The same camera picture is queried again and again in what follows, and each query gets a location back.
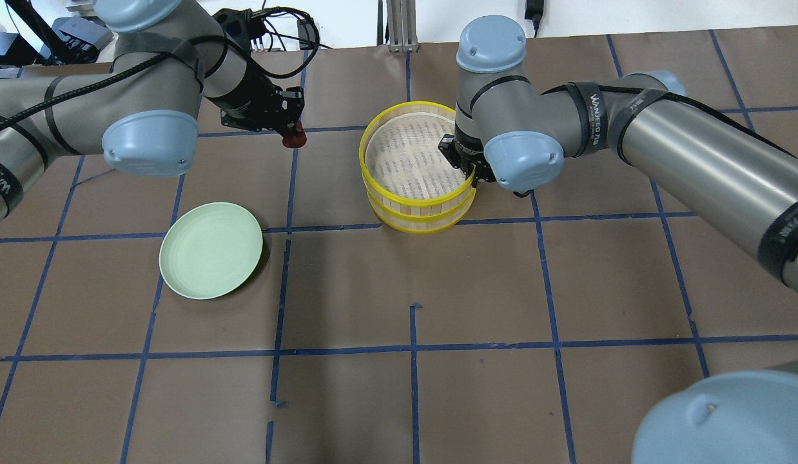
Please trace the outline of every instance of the blue grid line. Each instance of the blue grid line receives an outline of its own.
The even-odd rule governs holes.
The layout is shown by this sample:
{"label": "blue grid line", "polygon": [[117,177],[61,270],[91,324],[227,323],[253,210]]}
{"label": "blue grid line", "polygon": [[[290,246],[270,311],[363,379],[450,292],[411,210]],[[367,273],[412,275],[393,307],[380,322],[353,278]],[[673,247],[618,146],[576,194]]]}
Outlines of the blue grid line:
{"label": "blue grid line", "polygon": [[[623,76],[623,68],[619,63],[619,57],[617,56],[617,50],[614,48],[614,42],[611,39],[611,36],[608,36],[608,47],[611,50],[611,58],[614,59],[614,67],[617,70],[617,75],[622,77]],[[742,100],[738,98],[738,101],[741,103],[740,108],[744,111],[744,106],[742,105]],[[669,253],[671,255],[671,264],[674,265],[675,274],[677,276],[677,282],[679,284],[679,293],[683,300],[683,306],[685,307],[685,314],[688,318],[688,326],[691,328],[691,336],[692,342],[694,343],[694,347],[697,351],[697,359],[699,359],[700,368],[703,371],[703,376],[708,377],[708,362],[706,362],[705,352],[703,352],[703,346],[700,343],[699,339],[699,330],[697,330],[697,323],[694,322],[692,319],[692,310],[691,310],[691,300],[688,299],[688,290],[685,288],[685,279],[683,278],[683,271],[679,266],[679,258],[677,256],[677,249],[674,246],[674,240],[671,238],[671,230],[668,226],[668,219],[667,214],[665,214],[665,208],[662,204],[662,199],[659,196],[659,188],[657,188],[656,182],[653,180],[649,180],[650,185],[652,186],[652,191],[654,193],[654,200],[657,206],[657,212],[659,213],[659,222],[662,223],[663,232],[665,234],[665,240],[668,244]]]}
{"label": "blue grid line", "polygon": [[484,226],[484,224],[530,224],[534,222],[532,217],[512,217],[501,219],[463,219],[457,226]]}
{"label": "blue grid line", "polygon": [[455,343],[418,345],[417,351],[486,351],[493,349],[552,349],[553,342]]}
{"label": "blue grid line", "polygon": [[298,149],[293,149],[293,162],[290,165],[290,190],[287,194],[287,233],[293,232],[293,206],[296,202],[296,172],[298,171]]}
{"label": "blue grid line", "polygon": [[[309,50],[304,51],[304,61],[307,62],[307,57],[310,55]],[[305,88],[307,82],[307,66],[302,70],[302,76],[299,80],[302,89]],[[273,353],[273,366],[270,373],[270,401],[276,403],[278,407],[278,372],[281,366],[282,359],[282,338],[284,335],[284,306],[287,302],[287,276],[290,274],[290,249],[293,246],[293,241],[290,240],[290,235],[293,234],[293,208],[296,203],[296,173],[298,171],[298,149],[293,150],[293,164],[290,170],[290,190],[287,193],[287,227],[286,232],[288,235],[287,241],[284,246],[284,259],[282,264],[282,281],[281,288],[279,288],[278,296],[278,314],[276,317],[276,341],[275,353]],[[271,459],[273,452],[273,421],[268,423],[268,434],[266,442],[267,461]]]}
{"label": "blue grid line", "polygon": [[284,335],[284,306],[287,302],[287,276],[290,273],[290,238],[284,244],[282,285],[278,294],[278,317],[276,319],[276,344],[273,350],[273,372],[270,375],[270,401],[278,401],[278,370],[281,365],[282,338]]}
{"label": "blue grid line", "polygon": [[353,130],[365,130],[367,126],[340,126],[340,127],[314,127],[311,129],[305,129],[305,132],[308,134],[313,134],[316,132],[345,132],[345,131],[353,131]]}
{"label": "blue grid line", "polygon": [[574,449],[574,434],[570,426],[570,411],[568,409],[568,392],[565,385],[565,370],[562,367],[562,345],[559,338],[559,327],[556,323],[556,311],[554,308],[553,293],[551,290],[551,274],[549,273],[549,261],[545,252],[545,238],[543,235],[543,221],[541,221],[540,205],[537,204],[537,197],[531,193],[531,206],[534,208],[534,223],[537,226],[537,243],[540,248],[540,264],[543,271],[543,281],[545,284],[545,298],[549,307],[549,319],[551,321],[551,340],[554,349],[554,362],[556,364],[556,381],[559,385],[559,396],[562,407],[562,421],[565,423],[565,438],[568,446],[568,460],[570,464],[576,464],[576,449]]}
{"label": "blue grid line", "polygon": [[199,134],[200,139],[211,139],[213,137],[245,137],[249,135],[272,135],[276,132],[274,130],[237,130],[235,132],[207,132]]}
{"label": "blue grid line", "polygon": [[93,181],[95,179],[98,179],[99,177],[107,176],[107,174],[114,173],[114,171],[115,171],[115,169],[111,169],[111,170],[108,170],[108,171],[104,171],[104,173],[96,174],[95,176],[87,177],[87,179],[84,179],[83,181],[78,182],[77,184],[73,185],[72,188],[76,188],[76,187],[80,186],[81,184],[87,183],[89,181]]}
{"label": "blue grid line", "polygon": [[0,244],[31,244],[52,241],[55,241],[55,237],[0,238]]}
{"label": "blue grid line", "polygon": [[210,358],[267,358],[275,355],[272,349],[237,351],[195,351],[188,353],[148,353],[148,359],[210,359]]}
{"label": "blue grid line", "polygon": [[417,357],[419,350],[416,343],[416,311],[422,305],[411,305],[411,417],[413,430],[413,464],[420,464],[420,439],[419,439],[419,369]]}
{"label": "blue grid line", "polygon": [[798,334],[791,335],[731,335],[723,337],[702,337],[703,343],[761,343],[798,342]]}
{"label": "blue grid line", "polygon": [[[179,184],[175,189],[173,212],[170,214],[170,227],[172,227],[173,224],[175,224],[175,221],[179,219],[181,195],[184,193],[184,179],[185,175],[183,174],[181,177],[179,177]],[[146,328],[146,335],[144,336],[144,346],[142,348],[139,362],[139,373],[136,375],[136,385],[133,389],[133,400],[130,403],[130,412],[127,417],[127,429],[124,431],[124,440],[121,446],[121,459],[119,461],[120,464],[126,464],[127,456],[130,452],[130,440],[133,437],[133,425],[135,423],[137,409],[139,409],[139,398],[141,397],[141,388],[144,381],[144,371],[146,370],[146,362],[149,358],[148,355],[150,353],[150,345],[152,343],[152,334],[153,330],[155,329],[155,317],[157,317],[157,313],[155,313],[155,311],[158,309],[158,305],[161,302],[161,291],[163,288],[164,277],[159,274],[158,282],[155,284],[155,297],[153,298],[152,302],[152,311],[150,311],[150,321],[148,323],[148,328]]]}
{"label": "blue grid line", "polygon": [[562,347],[647,347],[687,345],[694,343],[693,338],[639,338],[638,340],[582,340],[561,342]]}
{"label": "blue grid line", "polygon": [[143,240],[143,238],[164,238],[167,232],[146,232],[142,234],[120,234],[120,235],[68,235],[58,237],[60,242],[84,242],[94,240]]}
{"label": "blue grid line", "polygon": [[[365,130],[367,126],[335,126],[335,127],[311,127],[306,128],[304,131],[308,134],[315,134],[317,132],[346,132],[354,130]],[[235,132],[207,132],[199,134],[200,139],[212,139],[217,137],[242,137],[246,135],[272,135],[276,132],[274,130],[260,130],[258,132],[251,130],[240,130]]]}
{"label": "blue grid line", "polygon": [[405,52],[405,101],[411,100],[411,53]]}
{"label": "blue grid line", "polygon": [[750,113],[770,113],[779,111],[798,111],[798,106],[772,106],[772,108],[746,108]]}
{"label": "blue grid line", "polygon": [[661,218],[659,221],[662,223],[662,229],[665,234],[665,241],[668,243],[668,250],[671,254],[671,264],[674,265],[674,271],[677,276],[677,284],[679,285],[679,294],[683,298],[683,306],[685,307],[685,315],[688,318],[688,326],[691,328],[691,335],[694,338],[694,347],[697,350],[697,359],[700,361],[700,369],[703,371],[703,377],[708,377],[708,362],[706,362],[706,355],[703,352],[703,344],[700,342],[699,329],[697,329],[697,322],[693,319],[693,311],[691,308],[691,299],[688,297],[688,289],[685,287],[685,279],[683,277],[682,267],[679,266],[679,257],[677,256],[677,249],[674,244],[674,238],[671,237],[671,228],[668,224],[668,219],[665,217],[665,209],[662,205],[662,199],[659,197],[659,188],[656,182],[650,181],[652,191],[654,191],[654,200]]}
{"label": "blue grid line", "polygon": [[148,232],[142,234],[110,234],[110,235],[64,235],[55,237],[19,237],[0,238],[0,244],[29,244],[40,242],[83,242],[94,240],[137,240],[138,238],[164,238],[166,232]]}
{"label": "blue grid line", "polygon": [[737,82],[734,80],[734,76],[732,76],[732,70],[728,67],[728,62],[726,62],[726,56],[723,55],[723,49],[720,48],[720,42],[717,40],[717,34],[714,33],[714,30],[709,30],[708,34],[711,35],[711,41],[714,43],[714,50],[717,50],[717,56],[720,58],[720,63],[723,65],[723,71],[726,72],[726,77],[728,77],[728,82],[732,85],[732,91],[734,92],[734,97],[737,98],[737,103],[740,105],[741,114],[746,119],[746,125],[749,126],[750,130],[755,129],[755,124],[752,123],[752,118],[749,117],[748,108],[746,108],[746,103],[743,102],[743,97],[740,94],[740,89],[737,88]]}
{"label": "blue grid line", "polygon": [[140,353],[99,353],[99,354],[34,354],[20,356],[22,362],[41,361],[121,361],[140,359]]}
{"label": "blue grid line", "polygon": [[[75,185],[78,182],[78,177],[81,176],[81,168],[84,167],[84,156],[81,157],[81,160],[78,162],[78,167],[75,168],[75,175],[72,177],[72,185]],[[27,343],[27,337],[30,335],[30,328],[33,324],[33,319],[35,318],[35,312],[37,310],[37,305],[41,300],[41,293],[43,291],[44,283],[46,282],[46,274],[49,273],[49,267],[52,265],[52,258],[55,256],[55,250],[58,246],[58,236],[61,235],[61,230],[64,229],[64,222],[66,222],[66,214],[70,210],[70,205],[72,205],[72,196],[75,191],[71,188],[69,194],[66,196],[66,202],[64,202],[64,209],[61,211],[61,219],[58,220],[58,228],[55,232],[55,240],[52,241],[52,246],[49,247],[49,255],[46,256],[46,262],[43,266],[43,270],[41,271],[41,278],[39,279],[39,285],[37,285],[37,289],[35,290],[35,297],[33,302],[30,306],[30,314],[27,315],[26,323],[24,324],[24,331],[21,333],[21,338],[18,341],[18,347],[15,350],[15,359],[12,361],[12,366],[10,367],[10,373],[6,377],[6,383],[4,384],[4,391],[1,393],[1,400],[0,400],[0,422],[1,422],[1,415],[4,413],[4,407],[6,405],[6,399],[10,394],[10,388],[12,387],[12,382],[15,379],[15,370],[18,368],[19,358],[24,352],[24,346]]]}
{"label": "blue grid line", "polygon": [[608,41],[608,49],[611,50],[611,59],[614,60],[614,67],[617,68],[617,76],[623,76],[623,67],[619,63],[619,57],[617,56],[617,49],[614,47],[614,39],[611,38],[611,35],[608,34],[605,36],[606,41]]}
{"label": "blue grid line", "polygon": [[292,227],[292,232],[325,232],[328,230],[361,230],[378,229],[382,223],[373,224],[343,224],[343,226],[311,226],[311,227]]}
{"label": "blue grid line", "polygon": [[[700,337],[700,343],[782,343],[798,342],[798,334],[771,335],[724,335],[716,337]],[[571,340],[561,341],[561,347],[641,347],[669,346],[694,343],[688,338],[634,338],[633,340]],[[340,349],[282,349],[281,356],[343,356],[378,353],[410,353],[443,352],[443,351],[488,351],[511,349],[553,349],[553,342],[519,342],[519,343],[443,343],[385,345],[374,347],[341,347]],[[277,354],[275,349],[255,349],[236,351],[197,351],[183,353],[148,353],[148,359],[205,359],[205,358],[272,358]],[[92,354],[36,354],[25,356],[0,356],[0,362],[58,362],[58,361],[118,361],[142,358],[142,353],[92,353]]]}
{"label": "blue grid line", "polygon": [[267,422],[267,437],[264,440],[264,464],[270,464],[273,454],[273,421]]}
{"label": "blue grid line", "polygon": [[[693,212],[667,212],[666,217],[696,217]],[[543,217],[543,222],[554,221],[573,221],[573,220],[631,220],[631,219],[649,219],[659,218],[661,215],[656,213],[629,213],[617,215],[569,215],[569,217]],[[500,219],[467,219],[461,220],[457,226],[482,226],[482,224],[530,224],[534,222],[532,217],[514,217],[514,218],[500,218]],[[266,234],[286,234],[288,232],[296,234],[303,232],[326,232],[332,230],[361,230],[361,229],[378,229],[382,227],[381,222],[369,224],[339,224],[339,226],[302,226],[291,227],[288,231],[287,227],[271,227],[263,229]],[[166,232],[145,232],[137,234],[110,234],[110,235],[65,235],[58,237],[60,242],[80,242],[80,241],[93,241],[93,240],[143,240],[143,238],[164,238]],[[56,240],[55,237],[19,237],[19,238],[0,238],[0,244],[24,244],[24,243],[37,243],[37,242],[52,242]]]}

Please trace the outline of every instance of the light blue joint cover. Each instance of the light blue joint cover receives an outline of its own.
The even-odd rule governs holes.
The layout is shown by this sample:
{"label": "light blue joint cover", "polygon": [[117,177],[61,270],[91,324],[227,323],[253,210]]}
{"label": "light blue joint cover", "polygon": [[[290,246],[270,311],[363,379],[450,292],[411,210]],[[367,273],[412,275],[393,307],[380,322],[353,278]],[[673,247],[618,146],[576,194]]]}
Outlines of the light blue joint cover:
{"label": "light blue joint cover", "polygon": [[95,14],[113,32],[147,29],[174,12],[181,0],[93,0]]}
{"label": "light blue joint cover", "polygon": [[456,62],[472,73],[490,74],[510,70],[525,59],[525,31],[519,23],[502,15],[471,21],[459,37]]}
{"label": "light blue joint cover", "polygon": [[110,166],[125,173],[178,177],[193,164],[199,124],[180,111],[143,111],[112,124],[101,146]]}
{"label": "light blue joint cover", "polygon": [[679,82],[679,79],[677,79],[677,75],[672,73],[671,71],[664,71],[664,70],[643,71],[641,73],[630,73],[629,76],[632,76],[634,74],[643,74],[646,76],[654,77],[656,80],[661,82],[665,86],[665,88],[667,88],[668,91],[670,91],[671,93],[676,93],[677,95],[682,97],[688,97],[688,95],[685,94],[685,86]]}
{"label": "light blue joint cover", "polygon": [[528,191],[551,182],[565,164],[562,145],[530,130],[500,134],[485,144],[485,159],[505,190]]}
{"label": "light blue joint cover", "polygon": [[798,464],[798,375],[733,372],[647,414],[632,464]]}

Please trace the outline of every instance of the red object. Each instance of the red object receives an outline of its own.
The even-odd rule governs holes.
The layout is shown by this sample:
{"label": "red object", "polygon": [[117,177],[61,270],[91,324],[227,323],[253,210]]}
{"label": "red object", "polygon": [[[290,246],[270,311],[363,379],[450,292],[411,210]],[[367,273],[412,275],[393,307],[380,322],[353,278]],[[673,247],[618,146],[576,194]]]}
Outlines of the red object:
{"label": "red object", "polygon": [[296,133],[292,135],[285,135],[282,138],[282,144],[288,149],[300,149],[307,144],[307,134],[302,128],[302,121],[296,123]]}

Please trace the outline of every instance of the light green plate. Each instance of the light green plate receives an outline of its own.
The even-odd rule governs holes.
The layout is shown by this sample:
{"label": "light green plate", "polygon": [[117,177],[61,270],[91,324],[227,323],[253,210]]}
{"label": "light green plate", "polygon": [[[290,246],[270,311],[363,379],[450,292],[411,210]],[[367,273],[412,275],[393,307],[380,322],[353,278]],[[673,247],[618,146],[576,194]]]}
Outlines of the light green plate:
{"label": "light green plate", "polygon": [[183,215],[158,253],[161,276],[175,293],[207,300],[236,290],[261,258],[261,227],[232,203],[209,203]]}

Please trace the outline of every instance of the white wall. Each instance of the white wall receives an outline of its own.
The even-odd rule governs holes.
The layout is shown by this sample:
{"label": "white wall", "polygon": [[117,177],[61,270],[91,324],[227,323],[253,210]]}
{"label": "white wall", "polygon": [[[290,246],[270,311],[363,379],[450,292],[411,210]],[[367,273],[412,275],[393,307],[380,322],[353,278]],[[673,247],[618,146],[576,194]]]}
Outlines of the white wall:
{"label": "white wall", "polygon": [[[220,8],[259,9],[263,0],[199,0],[210,13]],[[66,0],[34,0],[34,6],[52,22]],[[292,6],[309,12],[319,23],[322,41],[335,48],[376,44],[378,0],[268,0],[268,6]],[[546,0],[540,36],[659,32],[660,30],[727,29],[798,24],[798,0]],[[420,42],[458,41],[470,20],[501,14],[520,20],[526,32],[525,0],[417,0]],[[15,30],[0,0],[0,23]],[[23,24],[22,35],[35,46],[40,41]],[[276,19],[279,32],[295,35],[295,21]],[[286,41],[288,50],[296,48]]]}

